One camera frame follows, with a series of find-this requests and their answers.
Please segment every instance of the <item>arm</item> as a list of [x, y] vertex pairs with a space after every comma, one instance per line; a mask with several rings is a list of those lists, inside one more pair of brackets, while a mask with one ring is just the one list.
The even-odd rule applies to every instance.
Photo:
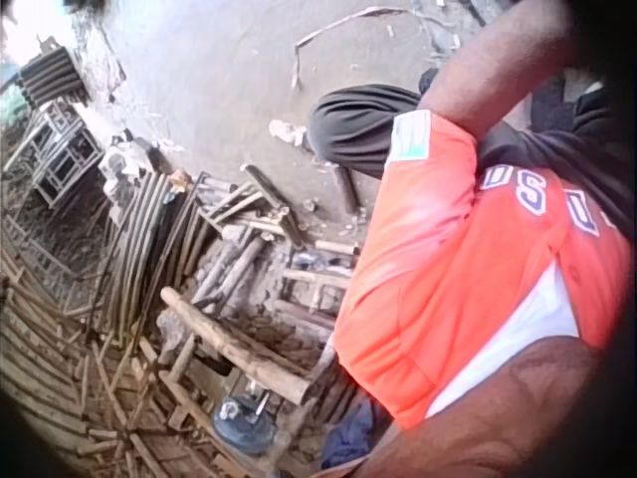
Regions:
[[573, 57], [570, 18], [557, 0], [524, 0], [485, 28], [436, 76], [418, 109], [475, 139]]

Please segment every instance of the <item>black pants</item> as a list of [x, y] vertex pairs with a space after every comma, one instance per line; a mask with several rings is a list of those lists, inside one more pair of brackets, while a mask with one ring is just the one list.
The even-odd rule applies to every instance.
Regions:
[[[393, 119], [415, 110], [420, 95], [368, 85], [339, 90], [312, 108], [308, 140], [318, 158], [380, 179]], [[603, 89], [574, 106], [572, 131], [527, 133], [505, 122], [478, 146], [477, 175], [495, 164], [549, 168], [583, 188], [628, 239], [634, 237], [634, 175]]]

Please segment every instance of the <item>person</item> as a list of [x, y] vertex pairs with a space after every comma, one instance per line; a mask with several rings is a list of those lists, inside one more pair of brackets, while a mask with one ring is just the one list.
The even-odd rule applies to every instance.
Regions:
[[632, 158], [604, 89], [569, 132], [501, 122], [572, 40], [561, 3], [524, 0], [422, 98], [368, 86], [313, 108], [317, 156], [381, 179], [334, 345], [403, 432], [354, 476], [506, 474], [594, 371], [628, 292]]

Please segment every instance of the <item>orange shirt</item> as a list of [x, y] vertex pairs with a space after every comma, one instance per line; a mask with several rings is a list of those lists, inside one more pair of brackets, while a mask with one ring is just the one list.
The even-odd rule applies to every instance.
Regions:
[[580, 188], [495, 166], [428, 111], [397, 117], [360, 260], [336, 320], [340, 363], [403, 428], [496, 333], [555, 260], [580, 337], [606, 343], [630, 247]]

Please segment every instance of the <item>ground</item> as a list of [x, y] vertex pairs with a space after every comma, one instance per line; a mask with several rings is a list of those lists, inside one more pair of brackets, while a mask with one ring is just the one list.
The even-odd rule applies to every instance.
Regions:
[[[305, 124], [312, 104], [339, 88], [385, 83], [415, 90], [422, 72], [440, 60], [431, 59], [413, 16], [357, 19], [303, 48], [303, 89], [293, 91], [294, 44], [373, 5], [421, 7], [452, 23], [464, 42], [478, 23], [460, 2], [446, 4], [442, 9], [433, 0], [112, 0], [103, 26], [127, 79], [113, 93], [115, 105], [102, 103], [98, 110], [135, 133], [160, 132], [183, 147], [168, 156], [191, 174], [206, 170], [240, 182], [239, 166], [257, 164], [294, 204], [317, 199], [312, 221], [339, 224], [330, 235], [342, 231], [343, 238], [349, 218], [329, 176], [312, 165], [311, 155], [272, 138], [270, 120]], [[132, 102], [144, 108], [126, 108]], [[357, 175], [355, 183], [371, 209], [378, 181]]]

